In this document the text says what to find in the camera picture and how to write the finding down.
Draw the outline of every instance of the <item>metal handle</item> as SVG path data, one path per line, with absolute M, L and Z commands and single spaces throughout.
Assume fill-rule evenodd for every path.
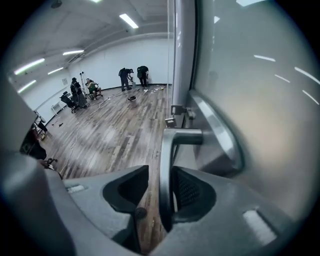
M 163 131 L 160 156 L 159 213 L 167 232 L 172 228 L 172 214 L 174 212 L 171 179 L 174 145 L 199 145 L 202 142 L 203 133 L 200 129 L 166 128 Z

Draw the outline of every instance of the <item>ceiling light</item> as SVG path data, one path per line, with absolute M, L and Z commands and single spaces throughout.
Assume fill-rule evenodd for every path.
M 33 85 L 36 82 L 36 80 L 31 81 L 30 83 L 26 84 L 24 87 L 22 87 L 20 90 L 18 90 L 18 94 L 23 92 L 25 89 L 27 89 L 29 86 Z
M 29 64 L 27 64 L 25 66 L 22 66 L 22 67 L 18 68 L 16 71 L 14 71 L 14 74 L 18 75 L 18 74 L 22 73 L 23 71 L 25 71 L 25 70 L 27 70 L 27 69 L 29 69 L 29 68 L 31 68 L 31 67 L 39 64 L 39 63 L 41 63 L 41 62 L 44 62 L 44 61 L 45 61 L 45 59 L 41 58 L 41 59 L 38 59 L 38 60 L 36 60 L 34 62 L 31 62 L 31 63 L 29 63 Z
M 317 82 L 320 85 L 320 81 L 318 79 L 316 79 L 313 75 L 309 74 L 308 72 L 298 68 L 298 67 L 294 67 L 294 69 L 298 72 L 300 72 L 301 74 L 304 74 L 305 76 L 307 76 L 308 78 L 311 78 L 313 81 Z
M 217 23 L 220 20 L 218 16 L 214 16 L 214 23 Z
M 52 73 L 54 73 L 54 72 L 57 72 L 57 71 L 59 71 L 59 70 L 62 70 L 62 69 L 63 69 L 63 67 L 60 67 L 60 68 L 58 68 L 58 69 L 56 69 L 56 70 L 53 70 L 53 71 L 49 72 L 48 75 L 50 75 L 50 74 L 52 74 Z
M 282 80 L 284 80 L 284 81 L 286 81 L 286 82 L 290 83 L 290 81 L 289 81 L 289 80 L 287 80 L 287 79 L 283 78 L 283 77 L 282 77 L 282 76 L 280 76 L 280 75 L 275 74 L 275 76 L 276 76 L 277 78 L 280 78 L 280 79 L 282 79 Z
M 119 17 L 120 17 L 121 19 L 123 19 L 126 23 L 128 23 L 131 27 L 133 27 L 134 29 L 139 28 L 139 27 L 137 26 L 137 24 L 134 23 L 134 21 L 133 21 L 128 15 L 126 15 L 126 14 L 121 14 L 121 15 L 119 15 Z
M 309 93 L 307 93 L 305 90 L 302 90 L 304 94 L 308 95 L 315 103 L 319 105 L 319 102 L 315 100 L 314 97 L 312 97 Z
M 79 54 L 79 53 L 83 53 L 85 50 L 74 50 L 74 51 L 67 51 L 64 52 L 63 55 L 68 55 L 68 54 Z
M 275 62 L 276 60 L 274 58 L 269 58 L 269 57 L 265 57 L 265 56 L 260 56 L 260 55 L 253 55 L 254 57 L 258 58 L 258 59 L 263 59 L 266 61 L 271 61 L 271 62 Z
M 236 2 L 243 7 L 249 6 L 258 2 L 262 2 L 262 1 L 265 1 L 265 0 L 236 0 Z

